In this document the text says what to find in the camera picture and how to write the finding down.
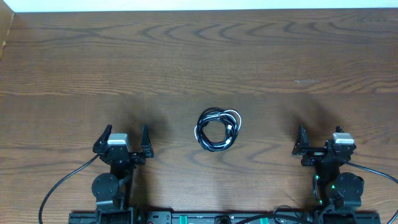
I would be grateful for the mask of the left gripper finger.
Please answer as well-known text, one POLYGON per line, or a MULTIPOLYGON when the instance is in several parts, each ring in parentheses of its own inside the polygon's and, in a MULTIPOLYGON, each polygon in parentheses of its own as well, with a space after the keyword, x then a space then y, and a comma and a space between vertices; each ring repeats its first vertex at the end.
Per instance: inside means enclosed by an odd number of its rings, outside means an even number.
POLYGON ((146 158, 153 158, 154 150, 150 142, 149 133, 146 124, 143 125, 142 129, 141 148, 146 158))
POLYGON ((97 139, 93 145, 94 153, 105 153, 108 150, 108 139, 111 134, 112 125, 108 124, 102 135, 97 139))

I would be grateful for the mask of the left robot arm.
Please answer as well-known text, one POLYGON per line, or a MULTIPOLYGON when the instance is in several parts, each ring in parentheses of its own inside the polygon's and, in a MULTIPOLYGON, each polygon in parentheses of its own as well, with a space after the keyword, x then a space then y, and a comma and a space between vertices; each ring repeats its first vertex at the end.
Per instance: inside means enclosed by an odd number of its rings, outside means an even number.
POLYGON ((93 145, 93 152, 107 165, 110 171, 100 174, 92 183, 96 198, 96 223, 146 223, 145 213, 129 206, 134 169, 144 165, 154 156, 147 126, 141 137, 141 151, 131 152, 128 135, 113 134, 109 124, 93 145))

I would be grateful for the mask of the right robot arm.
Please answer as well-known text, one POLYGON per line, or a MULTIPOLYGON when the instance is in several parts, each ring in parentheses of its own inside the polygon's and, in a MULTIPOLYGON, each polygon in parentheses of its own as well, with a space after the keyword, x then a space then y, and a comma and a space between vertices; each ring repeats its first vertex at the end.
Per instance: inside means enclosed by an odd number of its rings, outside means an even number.
POLYGON ((341 172, 356 149, 350 133, 336 127, 332 138, 322 147, 313 147, 304 126, 298 127, 294 156, 302 156, 301 165, 314 167, 313 194, 320 207, 313 212, 315 223, 357 223, 355 210, 361 206, 364 180, 350 172, 341 172))

